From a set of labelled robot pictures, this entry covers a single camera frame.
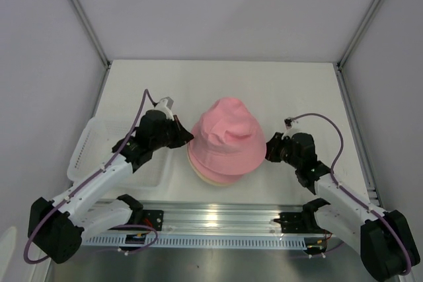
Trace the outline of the beige bucket hat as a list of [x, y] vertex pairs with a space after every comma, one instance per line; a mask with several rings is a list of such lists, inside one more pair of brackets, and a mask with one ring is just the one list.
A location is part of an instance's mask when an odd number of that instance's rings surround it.
[[187, 158], [191, 168], [196, 173], [196, 175], [201, 178], [204, 182], [213, 186], [230, 186], [235, 182], [238, 182], [244, 176], [243, 174], [225, 175], [208, 170], [207, 168], [203, 167], [195, 158], [192, 157], [192, 155], [190, 154], [190, 149], [187, 150]]

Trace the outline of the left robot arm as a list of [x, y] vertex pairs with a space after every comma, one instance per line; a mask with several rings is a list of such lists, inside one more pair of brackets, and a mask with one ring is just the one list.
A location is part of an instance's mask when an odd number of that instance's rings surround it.
[[108, 190], [151, 160], [155, 151], [177, 149], [194, 138], [176, 115], [168, 116], [160, 110], [149, 110], [136, 122], [139, 125], [133, 126], [112, 148], [112, 157], [96, 172], [55, 198], [40, 197], [31, 205], [28, 242], [24, 247], [26, 263], [39, 263], [28, 255], [31, 244], [62, 264], [75, 255], [84, 241], [107, 230], [157, 232], [143, 222], [142, 203], [128, 194], [118, 196], [107, 207], [94, 207]]

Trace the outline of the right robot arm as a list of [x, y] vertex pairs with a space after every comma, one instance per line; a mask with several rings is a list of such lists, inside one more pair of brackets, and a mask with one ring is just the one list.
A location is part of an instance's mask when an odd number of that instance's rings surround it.
[[333, 233], [360, 255], [375, 280], [407, 275], [420, 263], [406, 217], [364, 201], [337, 180], [333, 170], [317, 158], [312, 135], [275, 133], [266, 144], [266, 160], [292, 166], [298, 182], [317, 196], [303, 206], [302, 226], [310, 232]]

